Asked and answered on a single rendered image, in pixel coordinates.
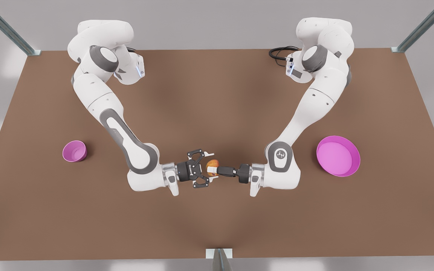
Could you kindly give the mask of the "purple round plate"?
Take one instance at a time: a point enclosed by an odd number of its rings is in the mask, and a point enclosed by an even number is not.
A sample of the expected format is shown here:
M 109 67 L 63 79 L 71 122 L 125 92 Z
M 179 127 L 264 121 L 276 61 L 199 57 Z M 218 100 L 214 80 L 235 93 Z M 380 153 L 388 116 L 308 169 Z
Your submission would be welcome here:
M 355 144 L 337 135 L 322 139 L 316 148 L 316 156 L 324 171 L 338 177 L 353 175 L 361 164 L 361 156 Z

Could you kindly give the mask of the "small purple bowl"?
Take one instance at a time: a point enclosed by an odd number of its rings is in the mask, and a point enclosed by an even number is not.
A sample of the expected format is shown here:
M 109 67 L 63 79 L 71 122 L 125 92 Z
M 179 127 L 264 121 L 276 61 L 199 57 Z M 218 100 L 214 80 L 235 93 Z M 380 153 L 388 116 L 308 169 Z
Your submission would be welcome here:
M 79 162 L 86 158 L 87 147 L 84 142 L 74 140 L 67 143 L 62 150 L 62 157 L 67 162 Z

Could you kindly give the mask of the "silver frame post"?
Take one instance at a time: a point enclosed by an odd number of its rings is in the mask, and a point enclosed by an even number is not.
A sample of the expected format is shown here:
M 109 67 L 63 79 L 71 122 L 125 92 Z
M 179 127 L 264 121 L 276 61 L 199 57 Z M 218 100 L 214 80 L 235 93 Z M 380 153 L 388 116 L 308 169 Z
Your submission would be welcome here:
M 432 25 L 434 25 L 434 9 L 398 46 L 391 47 L 390 50 L 393 53 L 405 53 Z
M 212 271 L 232 271 L 229 259 L 233 258 L 232 248 L 207 248 L 206 259 L 212 259 Z
M 25 41 L 12 26 L 10 26 L 0 15 L 0 31 L 5 34 L 19 49 L 27 56 L 39 56 L 41 50 L 34 49 L 27 41 Z

